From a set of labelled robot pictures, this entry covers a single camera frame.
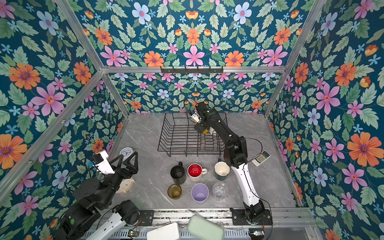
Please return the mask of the white ceramic mug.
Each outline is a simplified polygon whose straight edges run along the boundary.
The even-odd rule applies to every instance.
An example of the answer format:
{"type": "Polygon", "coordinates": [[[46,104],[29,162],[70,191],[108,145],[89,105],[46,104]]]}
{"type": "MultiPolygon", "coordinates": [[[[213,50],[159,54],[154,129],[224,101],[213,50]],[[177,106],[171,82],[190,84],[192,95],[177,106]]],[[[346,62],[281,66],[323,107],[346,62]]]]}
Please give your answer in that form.
{"type": "Polygon", "coordinates": [[[210,132],[211,135],[216,135],[217,134],[217,132],[212,127],[209,128],[209,132],[210,132]]]}

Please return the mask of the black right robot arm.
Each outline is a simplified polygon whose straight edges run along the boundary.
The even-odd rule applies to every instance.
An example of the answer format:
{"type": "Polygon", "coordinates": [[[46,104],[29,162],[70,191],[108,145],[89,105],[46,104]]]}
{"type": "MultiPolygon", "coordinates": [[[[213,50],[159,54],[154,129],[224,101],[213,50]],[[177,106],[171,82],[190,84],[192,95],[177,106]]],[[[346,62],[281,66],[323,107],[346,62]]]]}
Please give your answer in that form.
{"type": "Polygon", "coordinates": [[[251,225],[257,224],[267,213],[264,205],[266,201],[257,194],[249,172],[251,161],[248,160],[246,138],[233,132],[222,119],[220,113],[214,108],[209,108],[204,102],[196,105],[192,117],[197,122],[194,126],[196,131],[202,134],[206,130],[213,129],[224,143],[225,163],[235,173],[243,194],[245,219],[251,225]]]}

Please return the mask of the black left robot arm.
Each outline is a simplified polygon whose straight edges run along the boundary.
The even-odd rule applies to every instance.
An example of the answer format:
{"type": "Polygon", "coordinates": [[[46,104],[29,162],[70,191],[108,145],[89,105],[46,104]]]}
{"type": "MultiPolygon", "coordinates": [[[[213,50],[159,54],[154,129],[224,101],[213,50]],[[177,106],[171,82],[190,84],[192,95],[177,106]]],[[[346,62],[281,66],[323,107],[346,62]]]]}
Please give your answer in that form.
{"type": "Polygon", "coordinates": [[[111,166],[109,155],[101,151],[89,160],[105,175],[103,181],[90,178],[84,181],[74,192],[76,202],[65,212],[60,220],[56,240],[79,240],[101,217],[101,210],[112,204],[112,199],[124,180],[138,173],[138,153],[133,152],[128,157],[119,155],[112,160],[118,162],[111,166]]]}

